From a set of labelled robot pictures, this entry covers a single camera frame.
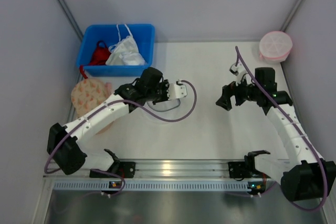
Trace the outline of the red bra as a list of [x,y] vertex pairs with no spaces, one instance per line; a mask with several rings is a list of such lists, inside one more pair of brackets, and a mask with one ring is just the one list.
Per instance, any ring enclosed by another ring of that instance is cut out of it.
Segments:
[[86,38],[79,50],[77,67],[84,79],[108,76],[111,67],[107,66],[111,52],[103,40]]

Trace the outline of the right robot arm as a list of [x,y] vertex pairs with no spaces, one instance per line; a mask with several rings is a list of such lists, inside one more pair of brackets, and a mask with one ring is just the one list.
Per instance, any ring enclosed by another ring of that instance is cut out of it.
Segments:
[[230,177],[265,174],[280,185],[291,202],[328,196],[335,180],[335,163],[325,161],[311,145],[289,94],[277,89],[275,70],[256,68],[251,83],[247,82],[248,72],[241,64],[231,66],[230,72],[236,80],[223,86],[216,105],[229,111],[232,97],[236,106],[246,101],[256,102],[278,133],[289,158],[286,164],[272,157],[270,151],[251,151],[245,155],[243,167],[231,171]]

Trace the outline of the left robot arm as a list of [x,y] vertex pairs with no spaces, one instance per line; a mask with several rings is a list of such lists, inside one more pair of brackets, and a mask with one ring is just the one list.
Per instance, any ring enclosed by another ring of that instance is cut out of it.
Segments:
[[110,150],[87,148],[94,135],[115,120],[128,115],[147,102],[160,103],[173,98],[173,85],[161,71],[149,67],[132,83],[119,86],[96,108],[64,126],[54,124],[49,131],[47,152],[59,170],[71,175],[81,168],[109,171],[117,162]]

